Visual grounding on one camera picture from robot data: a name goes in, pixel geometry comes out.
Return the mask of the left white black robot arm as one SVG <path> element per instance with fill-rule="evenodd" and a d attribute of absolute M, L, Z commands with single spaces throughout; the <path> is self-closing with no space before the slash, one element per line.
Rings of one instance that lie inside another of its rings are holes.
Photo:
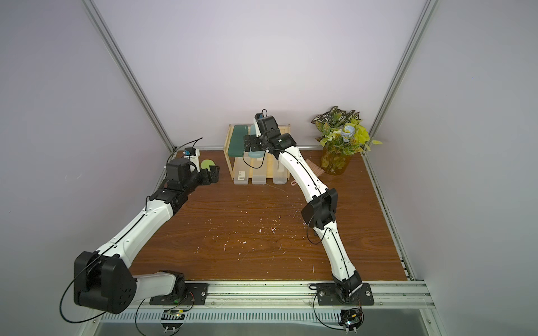
<path fill-rule="evenodd" d="M 165 167 L 161 187 L 147 197 L 143 209 L 117 235 L 94 252 L 84 251 L 74 261 L 74 303 L 120 314 L 132 302 L 155 297 L 186 297 L 184 275 L 162 270 L 134 276 L 130 268 L 138 253 L 188 201 L 199 186 L 219 180 L 220 168 L 211 160 L 189 155 Z"/>

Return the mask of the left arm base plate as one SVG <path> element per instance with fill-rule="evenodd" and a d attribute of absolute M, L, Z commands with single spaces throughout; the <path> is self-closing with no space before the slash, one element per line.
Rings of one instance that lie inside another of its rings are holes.
<path fill-rule="evenodd" d="M 208 283 L 187 282 L 180 286 L 177 293 L 172 292 L 168 295 L 159 295 L 152 297 L 150 305 L 194 305 L 201 306 L 205 304 L 208 294 Z"/>

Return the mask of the light teal pencil case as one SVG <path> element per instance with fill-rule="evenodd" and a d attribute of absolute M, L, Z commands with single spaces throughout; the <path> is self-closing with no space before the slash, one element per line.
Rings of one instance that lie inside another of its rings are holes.
<path fill-rule="evenodd" d="M 254 159 L 258 159 L 258 160 L 262 159 L 264 157 L 264 155 L 265 155 L 265 151 L 261 147 L 259 139 L 257 137 L 256 125 L 255 124 L 253 124 L 250 127 L 248 140 L 249 140 L 248 156 L 250 158 L 254 158 Z"/>

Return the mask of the dark green pencil case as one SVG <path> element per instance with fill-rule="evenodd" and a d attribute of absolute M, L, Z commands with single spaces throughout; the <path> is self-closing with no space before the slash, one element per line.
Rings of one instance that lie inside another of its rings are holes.
<path fill-rule="evenodd" d="M 244 136 L 249 134 L 247 125 L 234 125 L 231 134 L 228 156 L 230 158 L 241 158 L 245 153 Z"/>

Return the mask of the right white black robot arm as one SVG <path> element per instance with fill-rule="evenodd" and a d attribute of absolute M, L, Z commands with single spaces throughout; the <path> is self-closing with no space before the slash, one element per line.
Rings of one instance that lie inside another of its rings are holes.
<path fill-rule="evenodd" d="M 305 224 L 319 236 L 328 256 L 336 295 L 351 302 L 363 287 L 363 281 L 347 255 L 338 232 L 336 209 L 338 193 L 315 175 L 291 134 L 282 133 L 273 116 L 258 113 L 254 117 L 256 134 L 244 137 L 245 151 L 264 151 L 283 165 L 301 189 L 307 204 L 301 211 Z"/>

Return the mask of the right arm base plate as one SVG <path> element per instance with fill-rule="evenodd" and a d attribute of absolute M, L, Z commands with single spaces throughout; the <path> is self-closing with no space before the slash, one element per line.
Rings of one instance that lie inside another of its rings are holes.
<path fill-rule="evenodd" d="M 310 284 L 309 289 L 317 294 L 317 303 L 321 306 L 374 306 L 374 294 L 369 283 L 363 283 L 357 291 L 346 296 L 344 290 L 335 283 L 322 282 Z"/>

